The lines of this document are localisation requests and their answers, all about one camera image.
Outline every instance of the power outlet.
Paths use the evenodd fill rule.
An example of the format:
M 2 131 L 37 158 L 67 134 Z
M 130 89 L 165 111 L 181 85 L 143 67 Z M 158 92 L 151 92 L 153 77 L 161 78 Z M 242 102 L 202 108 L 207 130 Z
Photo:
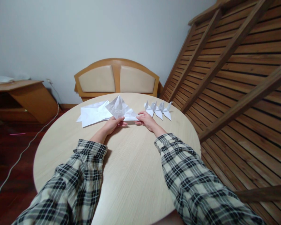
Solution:
M 46 80 L 48 81 L 48 83 L 53 84 L 52 80 L 49 78 L 46 78 Z

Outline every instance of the white wall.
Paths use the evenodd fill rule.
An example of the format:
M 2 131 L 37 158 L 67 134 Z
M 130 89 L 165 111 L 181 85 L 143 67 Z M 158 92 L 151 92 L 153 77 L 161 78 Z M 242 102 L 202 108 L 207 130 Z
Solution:
M 116 57 L 146 66 L 164 85 L 188 21 L 215 2 L 0 0 L 0 75 L 50 78 L 62 103 L 80 103 L 74 75 Z

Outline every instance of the wall baseboard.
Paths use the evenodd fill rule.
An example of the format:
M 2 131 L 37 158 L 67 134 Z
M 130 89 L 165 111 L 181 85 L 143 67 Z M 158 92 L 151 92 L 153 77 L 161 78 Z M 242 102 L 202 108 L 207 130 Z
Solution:
M 71 108 L 77 106 L 78 104 L 63 104 L 62 103 L 62 104 L 59 104 L 59 105 L 62 109 L 71 109 Z

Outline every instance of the sheet of paper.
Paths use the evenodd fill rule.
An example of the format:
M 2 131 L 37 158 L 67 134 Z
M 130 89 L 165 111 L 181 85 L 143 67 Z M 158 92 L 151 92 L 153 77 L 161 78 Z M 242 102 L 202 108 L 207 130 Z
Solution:
M 95 104 L 84 106 L 83 108 L 98 108 L 101 105 L 108 105 L 108 104 L 109 104 L 109 101 L 102 101 L 102 102 L 97 102 Z M 82 122 L 82 116 L 81 115 L 78 117 L 76 122 Z
M 98 108 L 81 108 L 82 127 L 89 126 L 91 124 L 108 120 L 112 117 L 112 114 L 106 109 L 106 104 L 102 104 Z
M 137 114 L 124 102 L 120 95 L 106 105 L 106 108 L 116 119 L 124 116 L 124 121 L 138 120 Z
M 124 102 L 119 95 L 112 102 L 103 101 L 92 105 L 81 107 L 81 115 L 77 122 L 82 122 L 82 127 L 91 124 L 108 120 L 114 116 L 116 119 L 122 116 L 125 117 L 124 121 L 138 120 L 137 114 Z
M 171 104 L 172 104 L 172 102 L 170 102 L 169 105 L 167 106 L 167 108 L 165 108 L 165 109 L 163 110 L 163 114 L 164 114 L 170 121 L 172 121 L 171 113 L 170 113 Z
M 155 110 L 155 114 L 156 114 L 161 120 L 163 120 L 162 111 L 163 111 L 164 107 L 165 107 L 165 106 L 164 106 L 164 102 L 161 102 L 161 103 L 159 104 L 159 106 L 156 107 L 156 110 Z
M 153 117 L 154 111 L 156 110 L 156 104 L 152 103 L 151 106 L 149 106 L 149 101 L 147 101 L 147 103 L 145 103 L 145 110 Z

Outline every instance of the beige cushion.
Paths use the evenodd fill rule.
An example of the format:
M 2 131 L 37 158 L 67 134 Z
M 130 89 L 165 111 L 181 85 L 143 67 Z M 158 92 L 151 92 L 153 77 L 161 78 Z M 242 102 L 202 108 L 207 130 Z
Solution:
M 115 92 L 115 79 L 112 66 L 102 66 L 92 69 L 79 78 L 83 92 Z
M 155 78 L 132 67 L 121 66 L 121 92 L 153 93 Z

